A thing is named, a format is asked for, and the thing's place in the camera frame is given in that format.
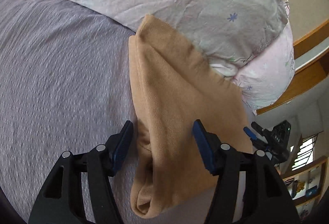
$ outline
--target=bed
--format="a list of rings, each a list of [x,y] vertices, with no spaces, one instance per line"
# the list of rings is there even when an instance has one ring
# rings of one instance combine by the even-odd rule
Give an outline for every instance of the bed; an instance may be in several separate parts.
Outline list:
[[[0,158],[0,186],[8,200],[1,199],[27,221],[61,152],[86,152],[117,133],[127,119],[137,121],[127,48],[134,32],[68,0],[0,0],[0,11],[0,154],[6,157]],[[244,108],[251,123],[252,109]],[[112,182],[124,222],[203,222],[214,189],[156,219],[132,213],[129,196],[136,166],[132,146]],[[84,181],[88,193],[86,177]],[[85,207],[93,221],[90,204]]]

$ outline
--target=mattress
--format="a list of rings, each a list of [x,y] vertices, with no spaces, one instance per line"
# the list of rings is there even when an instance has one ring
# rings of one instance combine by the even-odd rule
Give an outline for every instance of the mattress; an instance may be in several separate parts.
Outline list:
[[[136,123],[128,62],[133,34],[67,0],[0,0],[0,186],[25,221],[63,151],[90,151],[126,120]],[[136,166],[133,142],[111,179],[125,223],[203,223],[213,189],[155,219],[137,217],[129,200]],[[86,175],[83,194],[94,221]]]

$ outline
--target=folded brown cloth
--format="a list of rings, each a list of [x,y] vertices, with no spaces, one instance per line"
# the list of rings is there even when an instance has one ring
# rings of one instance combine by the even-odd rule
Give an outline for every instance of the folded brown cloth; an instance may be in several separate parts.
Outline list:
[[[252,152],[243,132],[241,90],[212,70],[189,40],[147,15],[129,38],[130,83],[138,118],[139,165],[131,207],[142,218],[214,186],[192,135],[200,119],[236,150]]]

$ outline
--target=bed sheet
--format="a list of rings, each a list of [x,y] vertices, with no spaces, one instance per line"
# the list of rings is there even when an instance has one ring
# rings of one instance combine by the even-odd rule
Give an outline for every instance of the bed sheet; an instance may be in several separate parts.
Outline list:
[[[136,123],[128,63],[133,34],[67,0],[0,0],[0,186],[25,221],[63,151],[89,151],[127,119]],[[129,199],[136,166],[133,142],[111,179],[125,223],[203,223],[213,189],[155,219],[137,217]],[[86,182],[83,175],[84,198]]]

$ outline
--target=pink pillow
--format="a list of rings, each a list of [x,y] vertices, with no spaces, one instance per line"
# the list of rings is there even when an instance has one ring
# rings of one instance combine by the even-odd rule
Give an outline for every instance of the pink pillow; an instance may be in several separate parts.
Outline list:
[[[286,2],[289,15],[289,4]],[[295,74],[293,39],[288,22],[280,35],[257,57],[238,70],[232,82],[242,88],[242,99],[251,110],[273,104]]]

